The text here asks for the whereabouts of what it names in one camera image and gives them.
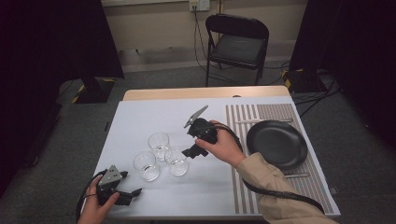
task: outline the gray carpet floor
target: gray carpet floor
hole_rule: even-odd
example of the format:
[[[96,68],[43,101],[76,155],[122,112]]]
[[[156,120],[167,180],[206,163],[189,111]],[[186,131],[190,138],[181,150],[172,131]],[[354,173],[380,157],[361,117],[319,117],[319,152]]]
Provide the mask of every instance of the gray carpet floor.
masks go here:
[[[269,62],[279,67],[283,62]],[[211,71],[236,82],[252,84],[255,72],[239,68]],[[260,85],[283,85],[280,69],[264,70]],[[332,76],[321,76],[329,86]],[[211,78],[210,86],[234,84]],[[21,168],[0,199],[0,223],[75,223],[77,199],[93,171],[106,141],[106,124],[116,112],[118,102],[130,89],[203,87],[201,67],[135,72],[118,79],[106,104],[74,105],[71,100],[80,80],[61,87],[58,102],[63,108],[38,164]],[[302,121],[329,187],[342,215],[340,223],[395,223],[396,149],[391,148],[365,127],[361,112],[342,91],[321,100],[309,109]],[[296,104],[318,97],[293,94]],[[300,114],[313,103],[297,105]],[[149,223],[107,219],[105,223]],[[259,223],[215,221],[155,221],[155,223]]]

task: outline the white table surface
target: white table surface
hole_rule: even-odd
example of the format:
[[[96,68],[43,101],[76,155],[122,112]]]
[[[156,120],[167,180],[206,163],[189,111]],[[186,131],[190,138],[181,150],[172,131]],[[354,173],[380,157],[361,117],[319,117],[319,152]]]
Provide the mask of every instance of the white table surface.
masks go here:
[[[143,188],[139,197],[129,206],[113,206],[110,217],[130,219],[260,219],[260,212],[236,214],[233,200],[231,166],[213,155],[188,158],[189,171],[183,176],[169,173],[165,162],[160,176],[152,182],[144,181],[134,170],[133,160],[140,151],[149,150],[152,133],[168,133],[172,147],[189,148],[194,139],[184,129],[190,116],[204,105],[208,109],[201,118],[225,123],[226,105],[292,104],[290,97],[241,97],[179,100],[143,100],[120,102],[111,124],[106,143],[94,173],[115,164],[119,171],[128,171],[127,178],[118,186],[120,191]],[[314,157],[323,188],[328,192],[318,159],[298,119],[308,150]],[[339,210],[330,196],[334,214]]]

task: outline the electrical outlet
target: electrical outlet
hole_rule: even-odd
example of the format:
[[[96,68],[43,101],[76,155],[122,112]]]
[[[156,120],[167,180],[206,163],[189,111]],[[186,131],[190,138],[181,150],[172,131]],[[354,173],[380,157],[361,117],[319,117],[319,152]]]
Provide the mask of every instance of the electrical outlet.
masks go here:
[[[190,0],[190,11],[199,11],[199,0]]]
[[[200,11],[210,10],[210,0],[200,0],[199,1],[199,9],[200,9]]]
[[[208,11],[210,9],[210,0],[190,0],[190,11]]]

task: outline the chair backrest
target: chair backrest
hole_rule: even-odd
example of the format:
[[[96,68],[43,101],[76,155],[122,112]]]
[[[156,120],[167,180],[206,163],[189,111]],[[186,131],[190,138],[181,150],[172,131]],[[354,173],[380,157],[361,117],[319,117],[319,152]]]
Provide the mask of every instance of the chair backrest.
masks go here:
[[[210,32],[266,40],[269,37],[268,28],[261,21],[252,18],[216,14],[209,16],[205,25],[209,37]]]

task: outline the person's arm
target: person's arm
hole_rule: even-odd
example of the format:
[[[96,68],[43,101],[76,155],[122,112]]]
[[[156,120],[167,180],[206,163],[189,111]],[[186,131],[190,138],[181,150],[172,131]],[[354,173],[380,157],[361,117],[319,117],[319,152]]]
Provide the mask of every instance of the person's arm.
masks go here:
[[[105,220],[105,217],[110,210],[111,206],[120,197],[118,192],[112,194],[108,198],[107,202],[101,206],[98,202],[98,197],[96,195],[96,185],[102,178],[101,175],[97,176],[90,184],[87,189],[86,202],[79,218],[78,224],[100,224]]]
[[[268,164],[260,153],[246,157],[233,137],[225,130],[218,129],[218,142],[214,145],[202,139],[196,139],[195,144],[206,149],[221,161],[231,164],[242,178],[255,187],[297,193],[286,182],[282,172],[275,166]],[[260,209],[265,220],[275,224],[335,223],[323,215],[315,206],[291,199],[263,196],[260,199]]]

